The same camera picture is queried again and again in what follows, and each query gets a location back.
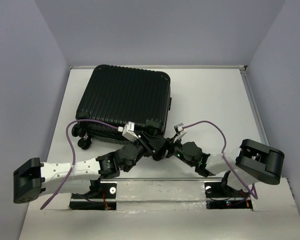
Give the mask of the black hard-shell suitcase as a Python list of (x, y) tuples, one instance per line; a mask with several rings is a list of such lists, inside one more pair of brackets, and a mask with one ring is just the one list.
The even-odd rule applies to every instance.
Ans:
[(73, 137), (87, 150), (96, 139), (128, 144), (117, 128), (134, 123), (134, 132), (165, 134), (171, 109), (171, 78), (163, 71), (98, 65), (94, 68), (76, 110)]

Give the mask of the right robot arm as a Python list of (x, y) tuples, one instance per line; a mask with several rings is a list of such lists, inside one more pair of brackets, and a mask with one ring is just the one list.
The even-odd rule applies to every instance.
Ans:
[(168, 139), (152, 158), (160, 161), (172, 156), (203, 177), (225, 172), (225, 180), (220, 183), (225, 196), (247, 190), (258, 182), (279, 185), (285, 159), (282, 151), (251, 139), (244, 139), (239, 147), (219, 154), (204, 153), (193, 141), (181, 143), (180, 139)]

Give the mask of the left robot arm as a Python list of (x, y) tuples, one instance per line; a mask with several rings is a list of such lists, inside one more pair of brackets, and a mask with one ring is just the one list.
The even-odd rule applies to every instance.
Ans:
[(94, 198), (101, 191), (101, 185), (95, 181), (129, 172), (141, 158), (158, 152), (165, 141), (142, 131), (136, 140), (114, 152), (76, 163), (48, 163), (31, 158), (13, 172), (13, 202), (25, 204), (43, 195), (54, 197), (59, 193)]

